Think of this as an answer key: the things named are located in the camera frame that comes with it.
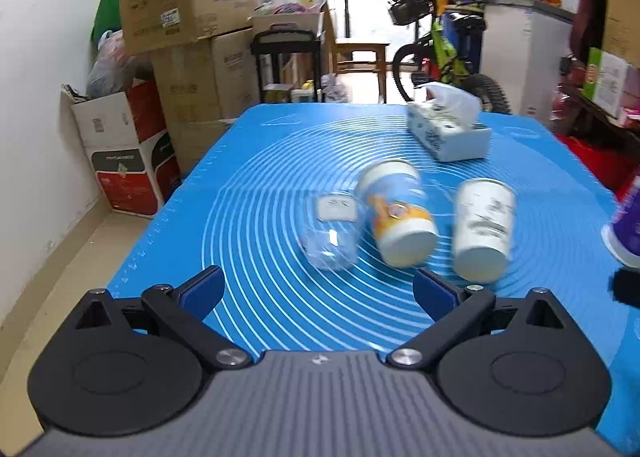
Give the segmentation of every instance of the bicycle wheel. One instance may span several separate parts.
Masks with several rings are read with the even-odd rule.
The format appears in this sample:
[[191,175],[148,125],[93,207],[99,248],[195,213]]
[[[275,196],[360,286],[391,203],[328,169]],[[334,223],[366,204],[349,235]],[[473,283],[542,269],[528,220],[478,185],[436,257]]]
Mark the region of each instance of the bicycle wheel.
[[484,74],[472,74],[462,82],[462,89],[482,100],[482,110],[493,114],[511,114],[500,85]]
[[398,92],[402,96],[404,101],[414,101],[414,98],[409,96],[408,91],[406,90],[405,85],[409,86],[409,81],[405,80],[405,85],[402,84],[402,76],[400,73],[400,68],[402,64],[411,65],[411,85],[415,87],[417,84],[427,83],[431,81],[430,76],[424,72],[422,72],[422,64],[425,59],[430,59],[430,61],[435,64],[435,54],[433,51],[433,47],[428,45],[421,45],[419,43],[409,43],[407,45],[403,45],[398,49],[398,52],[394,56],[394,61],[391,65],[392,72],[394,76],[394,81],[396,82],[396,87],[398,87]]

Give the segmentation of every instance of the bicycle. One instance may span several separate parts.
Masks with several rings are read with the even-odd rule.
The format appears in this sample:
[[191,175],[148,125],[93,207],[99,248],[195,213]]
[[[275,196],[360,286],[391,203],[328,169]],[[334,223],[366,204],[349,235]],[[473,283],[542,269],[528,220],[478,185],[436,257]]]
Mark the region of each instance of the bicycle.
[[[394,25],[407,26],[428,15],[435,15],[436,0],[392,0],[389,8]],[[509,103],[500,85],[492,78],[474,72],[474,67],[466,55],[471,40],[482,36],[486,30],[484,17],[479,14],[450,14],[452,24],[460,36],[461,51],[445,38],[442,25],[434,16],[431,31],[416,43],[404,45],[394,56],[392,72],[400,95],[405,101],[413,101],[402,86],[401,67],[409,56],[414,67],[411,73],[414,88],[428,82],[440,81],[466,90],[480,98],[482,109],[494,114],[511,114]]]

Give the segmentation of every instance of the red and white box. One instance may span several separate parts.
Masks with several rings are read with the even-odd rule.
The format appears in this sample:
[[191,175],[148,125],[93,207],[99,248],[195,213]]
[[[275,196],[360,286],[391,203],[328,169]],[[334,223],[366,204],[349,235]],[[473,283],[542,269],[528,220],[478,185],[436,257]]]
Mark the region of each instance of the red and white box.
[[82,144],[114,210],[152,217],[180,185],[154,82],[72,106]]

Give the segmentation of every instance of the silver bolt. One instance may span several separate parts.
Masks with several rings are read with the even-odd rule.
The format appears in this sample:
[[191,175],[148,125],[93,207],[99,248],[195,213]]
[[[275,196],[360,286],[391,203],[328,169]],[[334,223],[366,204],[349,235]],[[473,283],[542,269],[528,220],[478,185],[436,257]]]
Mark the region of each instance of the silver bolt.
[[391,353],[391,359],[403,367],[412,367],[422,361],[422,354],[415,349],[398,349]]
[[223,349],[216,354],[216,359],[223,365],[234,367],[242,365],[249,359],[249,355],[240,349]]

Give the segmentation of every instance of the green cloth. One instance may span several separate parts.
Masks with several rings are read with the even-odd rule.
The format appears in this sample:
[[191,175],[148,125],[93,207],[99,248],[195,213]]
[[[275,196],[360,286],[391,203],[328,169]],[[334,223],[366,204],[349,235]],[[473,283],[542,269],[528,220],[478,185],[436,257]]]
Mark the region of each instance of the green cloth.
[[95,13],[94,28],[91,30],[91,43],[98,48],[100,37],[106,31],[119,31],[122,29],[120,23],[120,3],[118,0],[100,0],[98,11]]

